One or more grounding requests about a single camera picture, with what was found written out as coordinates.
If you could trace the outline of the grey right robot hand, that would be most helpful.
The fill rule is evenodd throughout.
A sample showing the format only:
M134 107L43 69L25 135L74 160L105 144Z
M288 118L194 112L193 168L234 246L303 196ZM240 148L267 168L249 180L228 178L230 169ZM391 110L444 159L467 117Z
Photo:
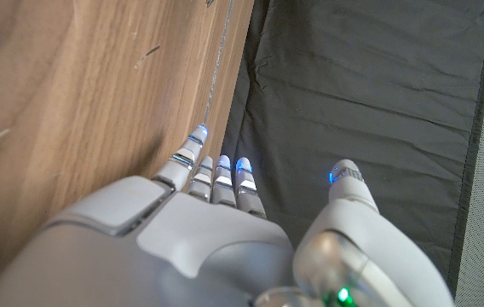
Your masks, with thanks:
M424 252L338 161L301 242L271 222L251 162L201 155L198 126L151 178L52 217L0 274L0 306L451 306Z

